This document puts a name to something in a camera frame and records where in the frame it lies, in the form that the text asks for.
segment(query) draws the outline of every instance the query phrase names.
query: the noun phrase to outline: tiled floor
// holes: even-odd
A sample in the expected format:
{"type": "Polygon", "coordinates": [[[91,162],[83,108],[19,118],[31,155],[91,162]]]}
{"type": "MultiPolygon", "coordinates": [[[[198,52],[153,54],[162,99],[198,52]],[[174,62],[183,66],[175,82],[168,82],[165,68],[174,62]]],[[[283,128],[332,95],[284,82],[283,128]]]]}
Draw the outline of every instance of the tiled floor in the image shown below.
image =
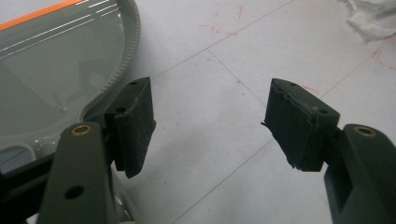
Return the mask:
{"type": "Polygon", "coordinates": [[[130,75],[152,78],[157,129],[143,171],[120,174],[146,224],[332,223],[320,173],[260,125],[272,77],[304,85],[396,143],[396,37],[366,43],[337,0],[135,0],[130,75]]]}

